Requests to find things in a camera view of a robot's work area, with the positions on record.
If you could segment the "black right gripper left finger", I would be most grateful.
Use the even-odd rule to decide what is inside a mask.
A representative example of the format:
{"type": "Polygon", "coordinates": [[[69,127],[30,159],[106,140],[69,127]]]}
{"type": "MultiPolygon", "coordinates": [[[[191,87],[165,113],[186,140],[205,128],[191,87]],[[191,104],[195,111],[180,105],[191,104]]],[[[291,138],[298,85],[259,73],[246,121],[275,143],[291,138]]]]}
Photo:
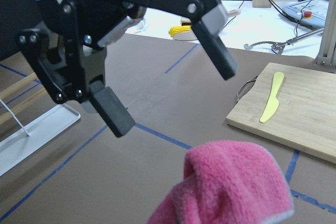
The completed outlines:
{"type": "Polygon", "coordinates": [[[56,38],[42,29],[18,33],[20,51],[57,104],[67,101],[87,102],[105,121],[116,137],[126,135],[135,121],[105,82],[106,49],[84,48],[78,37],[56,38]]]}

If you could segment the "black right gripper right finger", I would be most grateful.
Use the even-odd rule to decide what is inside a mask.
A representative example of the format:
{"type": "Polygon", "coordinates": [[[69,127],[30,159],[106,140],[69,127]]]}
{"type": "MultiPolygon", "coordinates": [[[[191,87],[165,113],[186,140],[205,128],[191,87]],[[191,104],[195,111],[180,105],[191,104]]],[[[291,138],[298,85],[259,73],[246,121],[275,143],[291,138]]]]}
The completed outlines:
{"type": "Polygon", "coordinates": [[[236,74],[237,63],[227,50],[219,33],[228,21],[228,12],[221,0],[118,0],[132,16],[140,8],[162,10],[188,18],[192,31],[223,79],[236,74]]]}

